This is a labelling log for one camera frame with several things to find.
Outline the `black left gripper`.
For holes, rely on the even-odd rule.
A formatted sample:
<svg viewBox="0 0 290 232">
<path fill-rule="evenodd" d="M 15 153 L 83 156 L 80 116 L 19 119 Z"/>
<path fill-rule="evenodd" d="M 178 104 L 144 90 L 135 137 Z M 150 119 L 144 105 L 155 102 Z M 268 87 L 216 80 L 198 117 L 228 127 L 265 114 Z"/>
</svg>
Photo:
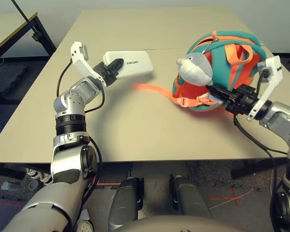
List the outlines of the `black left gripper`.
<svg viewBox="0 0 290 232">
<path fill-rule="evenodd" d="M 94 67 L 94 71 L 103 78 L 107 86 L 110 86 L 115 82 L 118 71 L 122 68 L 123 64 L 124 59 L 116 58 L 109 65 L 100 62 Z"/>
</svg>

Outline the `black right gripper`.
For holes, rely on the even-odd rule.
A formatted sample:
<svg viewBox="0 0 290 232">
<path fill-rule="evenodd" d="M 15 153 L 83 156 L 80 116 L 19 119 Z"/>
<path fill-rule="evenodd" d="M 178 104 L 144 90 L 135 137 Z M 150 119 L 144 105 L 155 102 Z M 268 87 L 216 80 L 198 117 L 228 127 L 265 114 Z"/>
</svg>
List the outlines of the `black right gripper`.
<svg viewBox="0 0 290 232">
<path fill-rule="evenodd" d="M 233 90 L 227 90 L 219 85 L 210 85 L 207 86 L 207 90 L 210 100 L 227 102 L 225 109 L 233 115 L 247 115 L 258 99 L 256 89 L 245 84 Z"/>
</svg>

